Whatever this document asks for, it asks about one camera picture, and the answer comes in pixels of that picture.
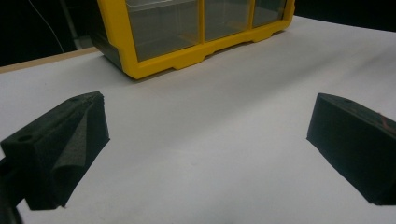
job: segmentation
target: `yellow plastic frame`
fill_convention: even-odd
[[[273,33],[287,28],[294,14],[294,0],[287,0],[283,19],[253,28],[255,0],[250,0],[249,25],[246,31],[205,42],[205,0],[198,0],[200,43],[175,52],[164,54],[143,62],[137,60],[134,37],[131,29],[125,0],[97,0],[108,42],[118,49],[122,70],[128,76],[139,79],[169,68],[181,69],[205,59],[220,49],[243,42],[258,42],[269,38]]]

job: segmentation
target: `white surface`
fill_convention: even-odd
[[[0,139],[105,96],[111,141],[34,223],[395,223],[305,140],[318,92],[396,119],[396,34],[295,17],[285,32],[133,81],[100,53],[0,75]]]

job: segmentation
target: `wooden table edge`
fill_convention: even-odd
[[[79,49],[79,50],[75,50],[75,51],[71,51],[71,52],[67,52],[67,53],[63,53],[63,54],[49,56],[47,58],[36,59],[36,60],[24,62],[24,63],[15,63],[15,64],[11,64],[11,65],[6,65],[3,67],[0,67],[0,74],[12,72],[12,71],[16,71],[16,70],[21,70],[24,68],[34,67],[34,66],[38,66],[41,64],[45,64],[45,63],[59,62],[62,60],[74,58],[74,57],[81,56],[84,54],[94,53],[97,51],[98,51],[97,48],[91,47],[91,48],[87,48],[87,49]]]

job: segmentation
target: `dark background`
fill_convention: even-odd
[[[0,7],[0,66],[76,50],[59,0],[31,0],[58,36],[61,50],[49,27],[27,0],[5,0]],[[65,0],[79,36],[86,35],[85,0]],[[295,15],[321,21],[378,30],[396,31],[389,0],[296,0]]]

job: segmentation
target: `white tabletop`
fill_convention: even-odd
[[[396,119],[396,34],[295,17],[280,34],[134,81],[97,52],[0,75],[0,139],[105,96],[110,142],[34,223],[395,223],[305,140],[318,92]]]

